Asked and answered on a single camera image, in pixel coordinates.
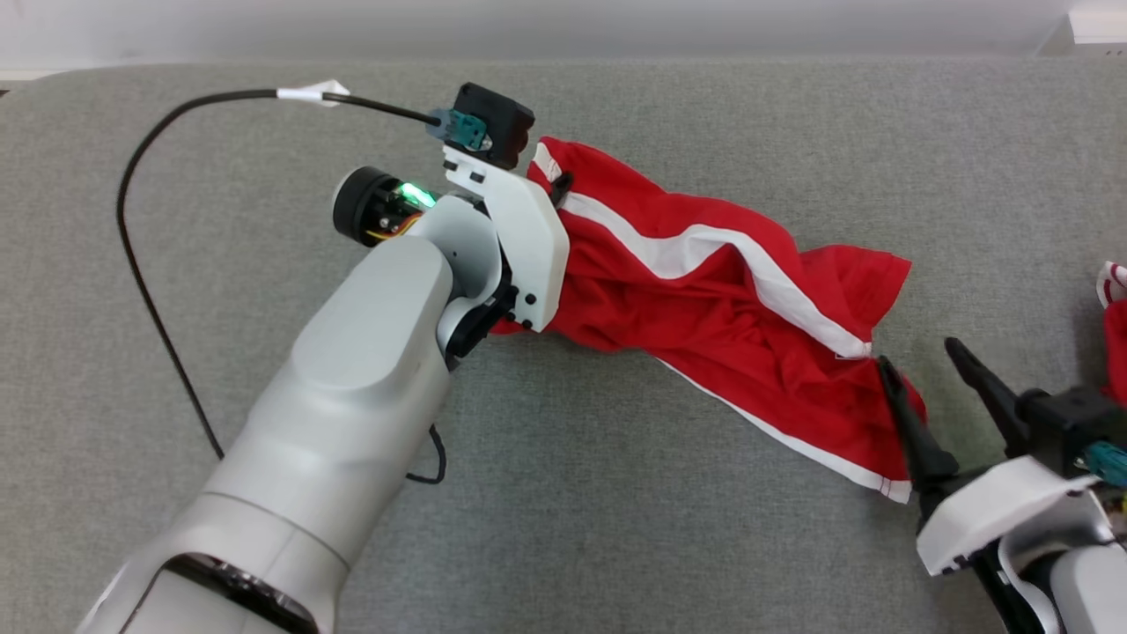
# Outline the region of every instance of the orange wire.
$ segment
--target orange wire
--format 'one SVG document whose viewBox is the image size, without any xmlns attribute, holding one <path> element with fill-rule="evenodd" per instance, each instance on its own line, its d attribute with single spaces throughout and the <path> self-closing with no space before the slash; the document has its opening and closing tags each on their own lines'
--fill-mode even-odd
<svg viewBox="0 0 1127 634">
<path fill-rule="evenodd" d="M 367 233 L 369 235 L 372 235 L 373 238 L 378 238 L 380 240 L 390 240 L 391 238 L 394 238 L 396 235 L 399 235 L 399 234 L 406 232 L 408 229 L 410 229 L 412 224 L 415 224 L 416 222 L 418 222 L 419 217 L 423 217 L 423 212 L 421 211 L 408 215 L 407 220 L 403 220 L 399 224 L 399 230 L 397 230 L 396 232 L 381 233 L 381 232 L 378 232 L 378 231 L 365 231 L 365 233 Z"/>
</svg>

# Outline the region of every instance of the black cable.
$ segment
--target black cable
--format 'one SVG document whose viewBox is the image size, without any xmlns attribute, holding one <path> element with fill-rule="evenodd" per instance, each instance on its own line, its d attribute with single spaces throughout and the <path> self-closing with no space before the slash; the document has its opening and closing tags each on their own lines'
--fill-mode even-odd
<svg viewBox="0 0 1127 634">
<path fill-rule="evenodd" d="M 431 116 L 415 110 L 409 110 L 407 108 L 400 108 L 399 106 L 391 106 L 388 104 L 382 104 L 380 101 L 373 101 L 372 99 L 365 99 L 364 97 L 354 97 L 352 95 L 337 95 L 336 92 L 323 92 L 321 98 L 326 101 L 338 101 L 340 104 L 350 104 L 353 106 L 360 106 L 362 108 L 371 108 L 373 110 L 380 110 L 381 113 L 393 114 L 396 116 L 401 116 L 405 118 L 414 118 L 415 120 L 420 120 L 427 125 L 442 125 L 442 119 L 436 116 Z"/>
<path fill-rule="evenodd" d="M 184 370 L 184 364 L 180 363 L 180 356 L 176 352 L 176 347 L 172 346 L 172 340 L 168 337 L 168 331 L 165 330 L 165 323 L 160 319 L 160 314 L 157 312 L 157 306 L 152 302 L 152 295 L 149 294 L 149 287 L 144 282 L 144 277 L 141 275 L 141 267 L 137 266 L 136 255 L 133 252 L 133 243 L 130 240 L 128 227 L 125 225 L 125 195 L 130 188 L 130 181 L 133 179 L 133 172 L 136 171 L 137 163 L 141 162 L 141 157 L 144 155 L 152 142 L 157 140 L 174 120 L 179 118 L 181 115 L 188 110 L 193 110 L 201 106 L 206 106 L 211 104 L 222 104 L 225 101 L 242 101 L 247 99 L 276 99 L 277 89 L 276 88 L 259 88 L 254 90 L 237 90 L 233 92 L 219 92 L 215 95 L 207 95 L 204 97 L 197 97 L 190 101 L 186 101 L 177 106 L 172 111 L 165 115 L 165 118 L 153 126 L 149 131 L 149 134 L 141 141 L 137 149 L 133 151 L 133 155 L 130 158 L 128 164 L 125 167 L 125 172 L 122 175 L 122 182 L 117 188 L 117 230 L 122 236 L 122 245 L 125 248 L 125 257 L 130 261 L 130 269 L 133 271 L 133 279 L 137 284 L 137 289 L 141 291 L 141 298 L 144 300 L 144 305 L 149 310 L 149 316 L 152 319 L 152 323 L 157 327 L 157 333 L 160 336 L 160 341 L 165 345 L 165 350 L 168 351 L 168 357 L 172 360 L 172 366 L 176 367 L 176 374 L 180 377 L 180 384 L 184 385 L 184 391 L 188 393 L 188 400 L 192 401 L 192 408 L 196 411 L 196 417 L 199 419 L 199 426 L 204 430 L 204 436 L 207 437 L 207 443 L 211 444 L 212 450 L 215 452 L 215 456 L 222 461 L 223 459 L 223 448 L 220 447 L 219 440 L 215 438 L 215 432 L 212 430 L 211 423 L 207 421 L 207 416 L 204 413 L 203 405 L 199 403 L 199 398 L 196 395 L 196 390 L 192 386 L 192 381 L 188 379 L 188 374 Z M 349 104 L 353 106 L 361 106 L 364 108 L 370 108 L 373 110 L 380 110 L 388 114 L 393 114 L 397 116 L 402 116 L 406 118 L 411 118 L 426 123 L 427 125 L 441 125 L 441 120 L 437 117 L 428 116 L 423 113 L 415 110 L 409 110 L 406 108 L 400 108 L 398 106 L 391 106 L 380 101 L 373 101 L 371 99 L 365 99 L 363 97 L 353 97 L 350 95 L 337 95 L 335 92 L 325 92 L 321 98 L 326 101 L 339 101 L 341 104 Z M 442 438 L 438 436 L 438 430 L 434 426 L 431 426 L 431 440 L 434 441 L 435 450 L 438 453 L 438 475 L 434 479 L 417 476 L 415 474 L 407 474 L 407 477 L 415 482 L 421 482 L 425 484 L 438 484 L 446 476 L 446 449 L 442 445 Z"/>
<path fill-rule="evenodd" d="M 434 477 L 417 476 L 415 474 L 407 474 L 407 480 L 412 482 L 421 482 L 423 484 L 438 484 L 446 477 L 446 448 L 442 445 L 442 437 L 438 436 L 438 430 L 434 426 L 431 426 L 431 440 L 434 441 L 434 449 L 438 453 L 438 475 Z"/>
</svg>

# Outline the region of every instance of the teal connector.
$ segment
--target teal connector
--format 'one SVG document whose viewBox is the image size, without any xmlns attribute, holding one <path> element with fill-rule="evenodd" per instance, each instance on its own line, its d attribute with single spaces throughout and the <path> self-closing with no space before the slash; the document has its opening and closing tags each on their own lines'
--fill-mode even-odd
<svg viewBox="0 0 1127 634">
<path fill-rule="evenodd" d="M 1127 452 L 1110 443 L 1093 443 L 1084 450 L 1084 463 L 1092 475 L 1112 486 L 1127 488 Z"/>
<path fill-rule="evenodd" d="M 432 136 L 456 143 L 474 152 L 492 146 L 492 141 L 486 131 L 486 122 L 473 115 L 440 108 L 431 110 L 431 116 L 440 120 L 438 125 L 426 126 Z"/>
</svg>

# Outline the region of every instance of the connector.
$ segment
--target connector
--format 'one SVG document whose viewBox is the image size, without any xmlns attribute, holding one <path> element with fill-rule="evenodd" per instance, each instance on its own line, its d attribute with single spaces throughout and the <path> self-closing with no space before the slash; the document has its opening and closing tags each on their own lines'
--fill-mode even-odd
<svg viewBox="0 0 1127 634">
<path fill-rule="evenodd" d="M 486 130 L 486 122 L 460 113 L 455 109 L 434 109 L 431 116 L 437 118 L 438 125 L 427 125 L 426 131 L 442 141 L 462 145 L 473 152 L 487 151 L 492 148 L 492 140 Z"/>
</svg>

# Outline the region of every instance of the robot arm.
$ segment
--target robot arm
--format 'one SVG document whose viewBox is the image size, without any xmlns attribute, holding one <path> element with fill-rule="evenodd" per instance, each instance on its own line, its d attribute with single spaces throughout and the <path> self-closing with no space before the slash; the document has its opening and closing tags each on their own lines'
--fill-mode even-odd
<svg viewBox="0 0 1127 634">
<path fill-rule="evenodd" d="M 1103 485 L 1085 452 L 1097 444 L 1121 447 L 1127 413 L 1088 389 L 1018 398 L 959 340 L 946 347 L 994 419 L 1010 459 L 960 473 L 908 408 L 895 368 L 880 360 L 919 494 L 916 551 L 928 572 L 973 570 L 1012 634 L 1122 632 L 1127 553 L 1097 497 Z"/>
<path fill-rule="evenodd" d="M 472 84 L 467 95 L 487 98 L 471 114 L 500 119 L 487 130 L 494 151 L 447 146 L 444 164 L 480 199 L 438 198 L 353 269 L 198 498 L 125 563 L 80 633 L 334 632 L 340 589 L 438 413 L 454 360 L 509 313 L 542 330 L 559 301 L 567 233 L 548 194 L 506 168 L 531 113 L 514 123 L 498 107 L 518 104 Z M 389 217 L 423 211 L 373 195 L 389 178 L 371 168 L 346 178 L 337 227 L 371 242 Z"/>
</svg>

